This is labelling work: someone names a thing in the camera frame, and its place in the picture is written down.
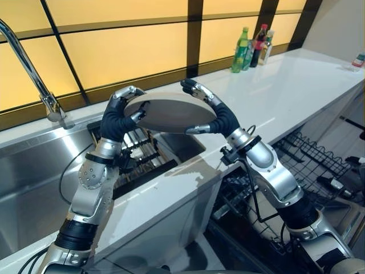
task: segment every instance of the yellow window panel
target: yellow window panel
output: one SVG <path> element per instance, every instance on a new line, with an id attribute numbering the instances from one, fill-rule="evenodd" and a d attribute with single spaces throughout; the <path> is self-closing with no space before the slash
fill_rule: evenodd
<path id="1" fill-rule="evenodd" d="M 40 0 L 1 0 L 0 18 L 18 37 L 52 33 Z"/>
<path id="2" fill-rule="evenodd" d="M 46 87 L 55 96 L 78 86 L 55 37 L 21 41 Z M 8 43 L 0 44 L 0 110 L 39 101 L 39 93 Z"/>
<path id="3" fill-rule="evenodd" d="M 279 0 L 276 13 L 288 13 L 293 11 L 300 13 L 305 4 L 306 0 Z"/>
<path id="4" fill-rule="evenodd" d="M 248 37 L 252 39 L 257 16 L 216 19 L 202 22 L 199 63 L 234 55 L 237 40 L 242 29 L 249 28 Z"/>
<path id="5" fill-rule="evenodd" d="M 289 43 L 301 14 L 276 14 L 271 29 L 275 31 L 273 46 Z"/>
<path id="6" fill-rule="evenodd" d="M 188 15 L 188 0 L 47 0 L 57 26 Z"/>
<path id="7" fill-rule="evenodd" d="M 204 0 L 203 15 L 221 13 L 259 13 L 262 0 Z"/>
<path id="8" fill-rule="evenodd" d="M 186 66 L 187 23 L 63 34 L 84 88 Z"/>

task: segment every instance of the stainless steel sink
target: stainless steel sink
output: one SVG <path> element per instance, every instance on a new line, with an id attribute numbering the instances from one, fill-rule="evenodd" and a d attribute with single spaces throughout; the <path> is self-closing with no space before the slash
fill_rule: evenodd
<path id="1" fill-rule="evenodd" d="M 68 205 L 58 191 L 60 175 L 71 159 L 94 141 L 87 125 L 100 119 L 97 116 L 77 123 L 70 130 L 41 132 L 0 147 L 0 259 L 57 231 L 62 225 Z M 117 184 L 114 198 L 205 150 L 191 136 L 148 134 L 163 156 L 156 158 L 160 164 L 149 161 L 151 169 L 156 168 L 153 175 L 144 174 L 138 182 L 130 180 L 122 186 Z M 146 153 L 143 147 L 130 148 L 134 154 L 139 150 Z M 84 154 L 76 158 L 63 177 L 62 192 L 69 200 L 77 188 L 77 172 Z"/>

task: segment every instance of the kitchen counter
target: kitchen counter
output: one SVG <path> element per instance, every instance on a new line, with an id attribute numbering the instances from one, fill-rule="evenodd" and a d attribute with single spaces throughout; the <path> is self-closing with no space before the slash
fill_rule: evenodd
<path id="1" fill-rule="evenodd" d="M 364 79 L 364 69 L 343 69 L 347 62 L 299 49 L 269 58 L 268 64 L 239 74 L 228 69 L 198 76 L 196 81 L 215 92 L 236 114 L 242 127 L 256 125 L 267 143 L 273 143 L 304 124 L 321 109 L 347 94 Z M 182 92 L 179 83 L 147 92 Z M 68 114 L 74 119 L 102 113 L 107 102 Z M 19 136 L 49 130 L 50 122 L 42 119 L 0 132 L 0 147 L 15 143 Z M 203 134 L 197 139 L 206 147 L 199 156 L 145 183 L 114 202 L 114 207 L 98 242 L 96 252 L 127 242 L 161 219 L 192 196 L 207 182 L 219 178 L 226 170 L 220 164 L 223 136 Z M 33 254 L 52 243 L 57 232 L 0 261 L 1 273 L 16 273 Z"/>

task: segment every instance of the chrome faucet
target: chrome faucet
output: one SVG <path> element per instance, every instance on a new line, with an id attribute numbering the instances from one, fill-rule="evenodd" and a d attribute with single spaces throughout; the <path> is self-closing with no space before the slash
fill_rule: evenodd
<path id="1" fill-rule="evenodd" d="M 51 122 L 60 122 L 60 124 L 63 125 L 66 114 L 62 110 L 54 95 L 49 92 L 46 85 L 43 83 L 42 79 L 40 78 L 38 72 L 35 70 L 32 62 L 29 60 L 28 55 L 24 51 L 23 46 L 20 44 L 14 32 L 1 19 L 0 32 L 5 36 L 9 45 L 14 50 L 15 54 L 22 63 L 24 69 L 27 71 L 29 77 L 32 79 L 33 83 L 37 87 L 39 91 L 39 97 L 43 104 L 46 106 L 48 120 Z"/>

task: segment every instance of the white plate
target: white plate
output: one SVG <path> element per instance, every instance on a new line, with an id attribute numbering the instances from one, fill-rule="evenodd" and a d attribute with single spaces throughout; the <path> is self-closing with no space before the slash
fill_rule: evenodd
<path id="1" fill-rule="evenodd" d="M 189 126 L 209 123 L 216 118 L 211 107 L 185 93 L 151 92 L 131 100 L 124 109 L 133 114 L 142 103 L 149 101 L 146 117 L 139 127 L 171 133 L 184 133 Z"/>

